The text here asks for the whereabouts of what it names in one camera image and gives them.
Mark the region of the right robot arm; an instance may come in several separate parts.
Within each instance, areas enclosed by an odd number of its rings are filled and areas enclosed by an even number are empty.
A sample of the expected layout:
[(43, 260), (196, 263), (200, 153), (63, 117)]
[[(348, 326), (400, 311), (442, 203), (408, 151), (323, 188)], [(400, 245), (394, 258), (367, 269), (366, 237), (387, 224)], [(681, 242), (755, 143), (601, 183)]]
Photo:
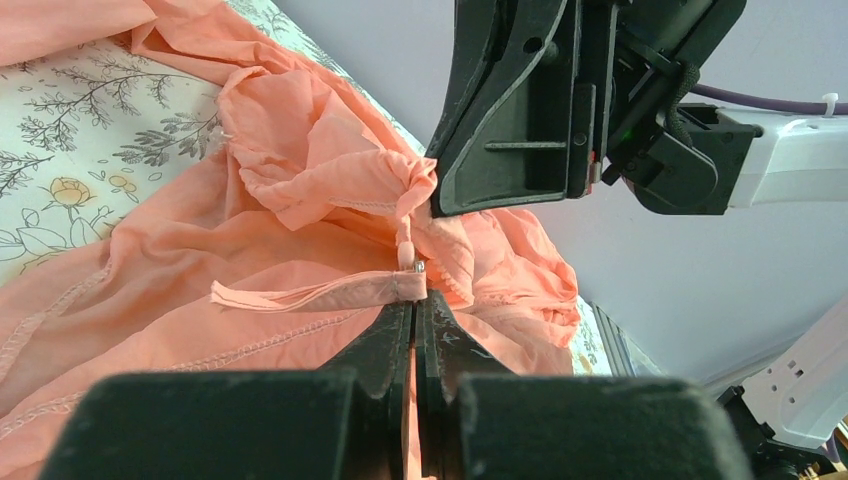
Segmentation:
[[(623, 181), (661, 215), (847, 198), (847, 107), (703, 86), (741, 1), (459, 1), (435, 216)], [(441, 479), (795, 479), (847, 413), (847, 305), (717, 399), (681, 381), (520, 377), (430, 300), (422, 471)]]

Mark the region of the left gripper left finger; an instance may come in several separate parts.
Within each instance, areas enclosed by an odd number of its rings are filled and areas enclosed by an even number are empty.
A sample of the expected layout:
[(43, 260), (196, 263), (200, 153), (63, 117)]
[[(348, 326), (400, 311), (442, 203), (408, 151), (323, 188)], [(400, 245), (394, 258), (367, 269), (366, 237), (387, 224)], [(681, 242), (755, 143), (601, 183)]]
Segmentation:
[(314, 370), (121, 374), (96, 383), (44, 479), (401, 479), (414, 306)]

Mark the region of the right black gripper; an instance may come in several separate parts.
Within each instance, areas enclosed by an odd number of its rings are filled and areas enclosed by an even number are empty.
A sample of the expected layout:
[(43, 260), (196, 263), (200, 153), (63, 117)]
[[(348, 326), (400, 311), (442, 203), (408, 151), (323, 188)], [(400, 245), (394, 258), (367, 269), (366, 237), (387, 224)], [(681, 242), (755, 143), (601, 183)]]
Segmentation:
[(743, 1), (457, 1), (426, 155), (436, 217), (577, 199), (590, 183), (715, 183), (679, 111)]

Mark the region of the salmon pink jacket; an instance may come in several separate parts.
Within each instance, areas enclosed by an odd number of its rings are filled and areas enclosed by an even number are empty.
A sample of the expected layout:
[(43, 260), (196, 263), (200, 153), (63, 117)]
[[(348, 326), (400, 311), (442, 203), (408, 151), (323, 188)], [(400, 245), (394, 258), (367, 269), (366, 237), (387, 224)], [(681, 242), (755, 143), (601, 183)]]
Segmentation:
[(5, 1), (1, 70), (98, 39), (214, 84), (218, 147), (107, 237), (1, 278), (1, 475), (33, 479), (127, 372), (313, 369), (440, 291), (519, 374), (571, 374), (577, 280), (537, 218), (436, 219), (436, 163), (224, 1)]

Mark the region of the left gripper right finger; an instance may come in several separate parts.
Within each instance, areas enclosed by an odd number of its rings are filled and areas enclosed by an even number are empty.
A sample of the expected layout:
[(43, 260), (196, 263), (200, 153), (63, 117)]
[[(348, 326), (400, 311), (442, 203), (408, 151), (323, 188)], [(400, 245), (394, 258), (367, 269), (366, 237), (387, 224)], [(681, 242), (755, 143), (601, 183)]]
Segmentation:
[(415, 308), (421, 472), (438, 479), (749, 479), (724, 410), (676, 379), (519, 375), (444, 297)]

